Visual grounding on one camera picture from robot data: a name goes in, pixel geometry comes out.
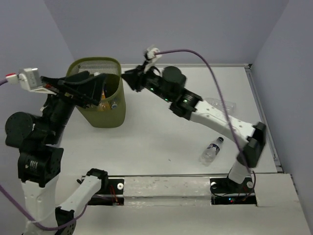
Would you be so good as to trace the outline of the orange tea bottle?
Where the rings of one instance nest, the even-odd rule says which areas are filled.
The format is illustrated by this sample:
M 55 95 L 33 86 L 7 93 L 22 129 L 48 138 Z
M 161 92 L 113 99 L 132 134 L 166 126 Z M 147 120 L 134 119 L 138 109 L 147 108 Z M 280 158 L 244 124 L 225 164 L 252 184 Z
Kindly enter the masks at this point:
M 97 111 L 107 111 L 112 110 L 117 107 L 116 98 L 112 98 L 109 101 L 105 101 L 106 98 L 110 98 L 114 95 L 114 93 L 117 90 L 117 83 L 116 78 L 114 74 L 106 74 L 106 81 L 102 88 L 102 95 L 101 95 L 101 101 L 99 105 L 97 106 Z

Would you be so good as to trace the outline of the clear plastic bottle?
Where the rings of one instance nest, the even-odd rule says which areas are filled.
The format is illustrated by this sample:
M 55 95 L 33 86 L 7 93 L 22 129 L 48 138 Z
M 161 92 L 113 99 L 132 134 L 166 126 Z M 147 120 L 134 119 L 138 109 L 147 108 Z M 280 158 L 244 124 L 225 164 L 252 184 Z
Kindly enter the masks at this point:
M 204 100 L 207 101 L 213 107 L 219 109 L 220 111 L 224 111 L 223 104 L 222 104 L 222 101 L 220 99 L 207 97 Z M 236 103 L 224 101 L 224 104 L 225 104 L 226 110 L 227 110 L 229 115 L 235 114 L 236 109 L 237 109 Z

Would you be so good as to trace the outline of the pepsi label small bottle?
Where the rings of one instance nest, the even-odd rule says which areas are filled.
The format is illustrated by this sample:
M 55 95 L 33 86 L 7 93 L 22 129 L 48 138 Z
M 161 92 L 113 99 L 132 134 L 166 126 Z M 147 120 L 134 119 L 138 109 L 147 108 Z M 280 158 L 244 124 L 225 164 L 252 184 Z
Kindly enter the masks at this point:
M 220 152 L 224 139 L 223 137 L 218 137 L 212 141 L 209 146 L 203 151 L 199 160 L 204 166 L 209 166 L 214 162 L 218 153 Z

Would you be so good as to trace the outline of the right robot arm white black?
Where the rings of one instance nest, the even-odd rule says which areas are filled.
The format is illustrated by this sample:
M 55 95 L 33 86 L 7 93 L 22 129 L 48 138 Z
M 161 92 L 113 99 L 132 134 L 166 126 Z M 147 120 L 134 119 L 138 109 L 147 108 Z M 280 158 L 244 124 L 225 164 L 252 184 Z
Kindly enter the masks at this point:
M 169 109 L 178 117 L 204 125 L 233 141 L 239 153 L 225 186 L 231 192 L 238 191 L 262 155 L 266 145 L 266 125 L 238 120 L 213 107 L 200 95 L 185 88 L 187 78 L 177 67 L 167 66 L 160 74 L 157 71 L 154 66 L 146 69 L 140 65 L 125 71 L 121 77 L 133 91 L 147 89 L 169 102 Z

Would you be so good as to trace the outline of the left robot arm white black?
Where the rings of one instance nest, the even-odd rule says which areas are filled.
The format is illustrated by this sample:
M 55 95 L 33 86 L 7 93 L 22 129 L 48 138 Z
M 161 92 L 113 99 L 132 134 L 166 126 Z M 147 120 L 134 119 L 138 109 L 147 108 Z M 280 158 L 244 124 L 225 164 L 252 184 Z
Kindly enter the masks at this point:
M 19 150 L 18 177 L 22 184 L 26 235 L 71 235 L 77 220 L 96 193 L 108 189 L 108 173 L 89 170 L 77 190 L 62 204 L 55 204 L 56 185 L 64 153 L 57 148 L 76 106 L 98 105 L 106 76 L 87 71 L 62 78 L 40 76 L 36 68 L 8 74 L 6 81 L 29 92 L 47 94 L 41 115 L 12 114 L 5 124 L 7 146 Z

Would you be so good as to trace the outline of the green mesh waste bin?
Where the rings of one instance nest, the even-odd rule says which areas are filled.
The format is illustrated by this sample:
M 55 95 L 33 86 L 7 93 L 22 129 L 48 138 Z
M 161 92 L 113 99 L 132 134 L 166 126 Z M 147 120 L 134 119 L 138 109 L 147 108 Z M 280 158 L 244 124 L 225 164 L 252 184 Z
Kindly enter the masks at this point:
M 123 81 L 121 78 L 121 65 L 114 59 L 109 57 L 86 57 L 74 61 L 68 68 L 66 75 L 74 75 L 76 73 L 88 71 L 90 75 L 99 73 L 114 74 L 118 85 L 116 92 L 105 101 L 116 98 L 117 107 L 112 110 L 97 111 L 97 106 L 88 108 L 76 107 L 89 124 L 96 128 L 115 128 L 123 124 L 126 116 L 126 101 L 124 94 Z

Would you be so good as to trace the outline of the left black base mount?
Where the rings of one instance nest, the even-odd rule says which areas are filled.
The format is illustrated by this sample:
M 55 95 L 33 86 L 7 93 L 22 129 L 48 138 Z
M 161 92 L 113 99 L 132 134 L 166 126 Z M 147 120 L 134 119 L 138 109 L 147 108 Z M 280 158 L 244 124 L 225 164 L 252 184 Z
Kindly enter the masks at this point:
M 89 206 L 123 206 L 124 178 L 109 177 L 106 188 L 101 188 L 88 202 Z

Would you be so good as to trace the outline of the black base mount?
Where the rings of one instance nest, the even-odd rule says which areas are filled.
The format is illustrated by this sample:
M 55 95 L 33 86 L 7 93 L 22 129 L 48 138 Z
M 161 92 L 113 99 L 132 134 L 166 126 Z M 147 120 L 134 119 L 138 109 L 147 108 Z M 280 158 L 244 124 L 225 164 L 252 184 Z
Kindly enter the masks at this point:
M 211 178 L 212 205 L 257 205 L 254 183 L 246 177 L 241 184 L 228 178 Z
M 89 206 L 123 206 L 124 178 L 109 177 L 106 188 L 101 188 L 88 202 Z

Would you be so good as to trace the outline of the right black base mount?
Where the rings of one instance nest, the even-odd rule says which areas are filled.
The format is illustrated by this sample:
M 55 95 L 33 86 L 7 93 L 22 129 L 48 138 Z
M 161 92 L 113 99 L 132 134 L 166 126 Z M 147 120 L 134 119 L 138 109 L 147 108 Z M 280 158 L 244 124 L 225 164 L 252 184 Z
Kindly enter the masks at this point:
M 212 205 L 257 205 L 254 183 L 246 177 L 241 184 L 228 178 L 211 178 Z

